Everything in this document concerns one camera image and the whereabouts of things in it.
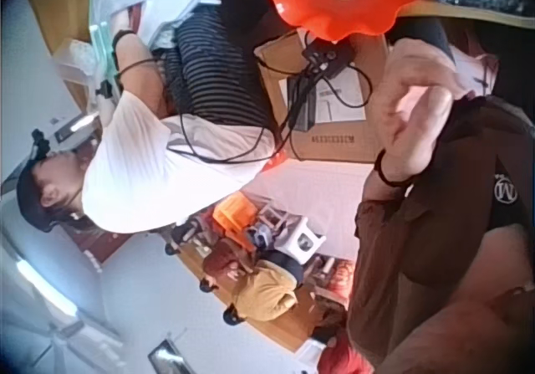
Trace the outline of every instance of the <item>black cap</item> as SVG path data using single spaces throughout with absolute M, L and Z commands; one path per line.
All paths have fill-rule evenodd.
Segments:
M 32 155 L 21 171 L 17 182 L 18 207 L 24 219 L 34 228 L 42 232 L 50 232 L 56 222 L 41 204 L 41 189 L 32 173 L 33 167 L 46 158 L 50 146 L 48 141 L 44 139 L 42 132 L 33 131 L 32 137 Z
M 245 321 L 243 318 L 238 316 L 236 307 L 234 305 L 229 305 L 228 308 L 223 312 L 223 320 L 230 326 L 235 326 Z

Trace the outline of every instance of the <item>hand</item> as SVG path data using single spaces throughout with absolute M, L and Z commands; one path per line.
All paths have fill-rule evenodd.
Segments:
M 453 100 L 466 92 L 442 51 L 414 39 L 396 43 L 369 108 L 388 180 L 402 182 L 427 168 Z

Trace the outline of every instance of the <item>wooden table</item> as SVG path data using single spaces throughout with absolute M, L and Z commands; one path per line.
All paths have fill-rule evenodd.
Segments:
M 202 278 L 204 275 L 202 272 L 202 257 L 192 244 L 184 245 L 182 253 L 178 254 L 178 257 L 197 278 Z M 223 280 L 218 281 L 217 284 L 219 289 L 214 292 L 215 296 L 225 305 L 230 305 L 232 302 L 232 290 L 236 282 L 225 277 Z M 277 342 L 291 352 L 295 352 L 308 339 L 313 328 L 321 321 L 324 313 L 320 307 L 315 305 L 309 291 L 306 286 L 297 290 L 298 304 L 276 320 L 269 322 L 247 320 L 247 322 L 272 341 Z

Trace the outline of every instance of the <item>black cable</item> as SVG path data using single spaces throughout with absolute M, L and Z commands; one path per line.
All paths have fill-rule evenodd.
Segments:
M 306 32 L 306 34 L 305 34 L 305 42 L 308 39 L 308 34 L 309 34 L 309 32 Z M 292 132 L 293 132 L 293 128 L 294 128 L 294 126 L 296 124 L 297 118 L 299 116 L 299 113 L 301 112 L 301 109 L 303 108 L 304 102 L 306 101 L 306 99 L 308 97 L 308 94 L 310 93 L 311 90 L 313 90 L 315 88 L 316 84 L 321 79 L 324 80 L 327 83 L 327 85 L 333 91 L 333 94 L 336 96 L 336 98 L 343 105 L 345 105 L 345 106 L 347 106 L 349 108 L 353 108 L 353 109 L 354 108 L 361 108 L 361 107 L 367 105 L 368 102 L 369 102 L 369 98 L 371 96 L 371 93 L 373 92 L 373 85 L 371 84 L 371 80 L 369 79 L 368 75 L 364 71 L 359 69 L 358 67 L 353 66 L 351 64 L 349 64 L 348 67 L 350 67 L 351 69 L 357 71 L 357 73 L 360 73 L 364 77 L 364 79 L 366 80 L 366 82 L 367 82 L 367 84 L 369 86 L 369 95 L 366 98 L 366 100 L 363 102 L 362 105 L 350 105 L 347 102 L 345 102 L 344 100 L 342 100 L 340 98 L 340 96 L 338 95 L 338 93 L 336 92 L 336 90 L 334 89 L 334 87 L 332 86 L 332 84 L 327 79 L 325 79 L 324 72 L 322 70 L 320 70 L 314 76 L 310 76 L 310 73 L 313 71 L 312 64 L 309 64 L 305 69 L 303 69 L 299 73 L 293 73 L 293 72 L 288 72 L 288 71 L 275 69 L 275 68 L 269 66 L 266 62 L 264 62 L 260 58 L 258 58 L 256 55 L 254 55 L 254 56 L 255 56 L 255 59 L 258 61 L 258 63 L 261 66 L 265 67 L 266 69 L 270 69 L 270 70 L 275 71 L 275 72 L 280 73 L 280 74 L 297 75 L 298 76 L 298 84 L 294 87 L 293 93 L 292 94 L 288 94 L 288 113 L 287 113 L 283 123 L 281 123 L 281 125 L 279 126 L 279 130 L 281 132 L 287 126 L 288 127 L 288 134 L 282 139 L 281 143 L 279 144 L 277 149 L 274 151 L 274 153 L 272 155 L 266 156 L 264 158 L 252 159 L 252 160 L 247 160 L 247 161 L 235 161 L 238 158 L 242 158 L 242 157 L 244 157 L 246 155 L 251 154 L 252 152 L 254 152 L 257 149 L 258 144 L 260 143 L 260 141 L 261 141 L 261 139 L 263 137 L 263 134 L 264 134 L 264 132 L 266 130 L 263 127 L 261 129 L 261 131 L 260 131 L 260 135 L 258 136 L 257 140 L 255 141 L 255 144 L 251 147 L 251 149 L 249 149 L 247 151 L 244 151 L 239 155 L 231 156 L 231 157 L 226 158 L 226 159 L 214 159 L 214 158 L 210 158 L 208 156 L 199 155 L 195 151 L 195 149 L 193 148 L 193 145 L 191 144 L 189 138 L 187 137 L 186 128 L 184 127 L 184 118 L 183 118 L 183 114 L 182 113 L 179 113 L 180 120 L 181 120 L 182 135 L 184 136 L 184 140 L 185 140 L 186 144 L 189 146 L 191 152 L 178 151 L 178 150 L 173 150 L 171 148 L 168 148 L 169 151 L 175 152 L 176 154 L 179 154 L 179 155 L 192 156 L 192 157 L 195 157 L 195 158 L 199 159 L 200 161 L 203 161 L 203 162 L 208 163 L 208 164 L 237 165 L 237 164 L 242 164 L 242 163 L 253 163 L 253 162 L 260 162 L 260 161 L 269 161 L 270 159 L 275 157 L 284 148 L 284 146 L 286 145 L 286 143 L 289 140 L 293 154 L 295 155 L 295 157 L 298 160 L 301 161 L 302 159 L 298 155 L 298 153 L 296 152 L 295 147 L 293 145 Z M 132 68 L 134 68 L 134 67 L 136 67 L 136 66 L 138 66 L 140 64 L 149 63 L 149 62 L 157 62 L 157 61 L 158 61 L 158 59 L 154 59 L 154 58 L 153 59 L 144 59 L 144 60 L 137 61 L 137 62 L 131 64 L 130 66 L 127 66 L 126 68 L 124 68 L 120 73 L 117 74 L 116 77 L 117 77 L 117 79 L 119 79 L 120 76 L 122 74 L 124 74 L 126 71 L 128 71 L 128 70 L 130 70 L 130 69 L 132 69 Z M 308 81 L 307 85 L 304 87 L 304 90 L 300 91 L 300 84 L 301 84 L 301 81 L 302 81 L 302 79 L 304 77 L 309 78 L 309 81 Z
M 284 70 L 280 70 L 280 69 L 275 69 L 274 67 L 272 67 L 269 64 L 267 64 L 264 60 L 260 59 L 258 56 L 254 55 L 254 58 L 257 60 L 258 64 L 260 64 L 262 67 L 265 67 L 268 70 L 274 71 L 275 73 L 286 74 L 286 75 L 301 74 L 301 72 L 295 73 L 295 72 L 292 72 L 292 71 L 284 71 Z
M 342 99 L 342 97 L 338 94 L 338 92 L 336 91 L 336 89 L 333 87 L 333 85 L 331 84 L 331 82 L 328 80 L 328 79 L 325 79 L 323 78 L 323 81 L 325 82 L 325 84 L 327 84 L 327 86 L 330 88 L 330 90 L 333 92 L 333 95 L 336 97 L 336 99 L 343 105 L 343 106 L 346 106 L 350 109 L 360 109 L 360 108 L 363 108 L 365 107 L 368 103 L 369 103 L 369 98 L 372 94 L 372 92 L 374 92 L 374 86 L 371 84 L 371 79 L 369 79 L 368 75 L 362 71 L 361 69 L 359 69 L 358 67 L 356 66 L 353 66 L 351 64 L 348 65 L 348 67 L 350 69 L 353 69 L 355 70 L 357 73 L 360 73 L 360 75 L 362 75 L 362 77 L 364 77 L 364 79 L 366 80 L 366 84 L 368 85 L 369 87 L 369 93 L 368 93 L 368 96 L 366 97 L 366 99 L 362 102 L 362 104 L 360 105 L 351 105 L 351 104 L 348 104 L 345 100 Z
M 307 66 L 307 68 L 304 69 L 303 71 L 301 71 L 298 75 L 300 77 L 306 75 L 308 73 L 308 71 L 309 71 L 308 67 L 309 66 Z M 242 164 L 242 163 L 269 161 L 270 159 L 272 159 L 274 156 L 276 156 L 284 148 L 284 146 L 286 145 L 288 140 L 291 138 L 292 131 L 293 131 L 293 126 L 295 125 L 295 119 L 299 115 L 299 112 L 301 111 L 301 108 L 304 105 L 304 101 L 306 100 L 306 98 L 308 96 L 308 93 L 316 86 L 316 84 L 323 78 L 323 76 L 324 76 L 324 74 L 323 74 L 323 72 L 321 72 L 316 77 L 311 79 L 311 81 L 308 82 L 307 86 L 305 87 L 305 90 L 303 90 L 303 92 L 299 93 L 295 97 L 295 102 L 291 102 L 290 101 L 290 100 L 293 100 L 293 98 L 294 98 L 293 95 L 288 97 L 288 113 L 287 113 L 286 118 L 284 119 L 283 123 L 280 125 L 279 128 L 282 130 L 284 128 L 284 126 L 288 125 L 289 132 L 283 138 L 283 140 L 281 141 L 281 144 L 279 144 L 279 147 L 270 156 L 266 156 L 264 158 L 247 160 L 247 161 L 234 161 L 237 158 L 244 157 L 244 156 L 254 152 L 254 150 L 258 146 L 258 143 L 262 139 L 262 134 L 263 134 L 263 132 L 265 130 L 264 128 L 262 128 L 261 134 L 260 134 L 260 136 L 258 136 L 255 145 L 251 149 L 249 149 L 248 151 L 243 152 L 242 154 L 239 154 L 239 155 L 236 155 L 236 156 L 232 156 L 232 157 L 227 158 L 227 159 L 214 159 L 214 158 L 210 158 L 208 156 L 199 155 L 199 154 L 197 154 L 197 152 L 193 148 L 193 145 L 191 144 L 190 140 L 187 138 L 187 134 L 186 134 L 186 129 L 184 127 L 184 120 L 183 120 L 183 117 L 182 117 L 182 113 L 180 113 L 182 135 L 184 136 L 184 140 L 186 141 L 186 144 L 190 147 L 191 152 L 178 151 L 178 150 L 173 150 L 171 148 L 168 148 L 168 150 L 172 151 L 172 152 L 175 152 L 176 154 L 179 154 L 179 155 L 193 156 L 193 157 L 199 159 L 200 161 L 203 161 L 203 162 L 208 163 L 208 164 L 237 165 L 237 164 Z
M 295 83 L 295 86 L 293 87 L 293 93 L 291 94 L 292 96 L 292 102 L 295 101 L 295 96 L 296 94 L 298 95 L 299 94 L 299 90 L 301 88 L 301 81 L 303 80 L 303 77 L 306 75 L 305 74 L 300 74 L 298 76 L 298 79 L 297 79 L 297 82 Z M 293 155 L 295 156 L 295 158 L 298 160 L 298 161 L 303 161 L 303 158 L 301 158 L 301 156 L 298 154 L 297 150 L 295 149 L 295 145 L 293 144 L 293 130 L 291 130 L 289 133 L 289 136 L 290 136 L 290 148 L 292 150 L 292 153 Z
M 158 62 L 159 59 L 156 59 L 156 58 L 150 58 L 150 59 L 143 59 L 143 60 L 138 60 L 137 62 L 134 62 L 133 64 L 131 64 L 130 66 L 126 66 L 124 69 L 122 69 L 116 76 L 115 78 L 116 79 L 120 79 L 120 77 L 126 73 L 128 70 L 130 69 L 133 69 L 134 67 L 137 67 L 139 66 L 140 64 L 143 64 L 143 63 L 149 63 L 149 62 Z

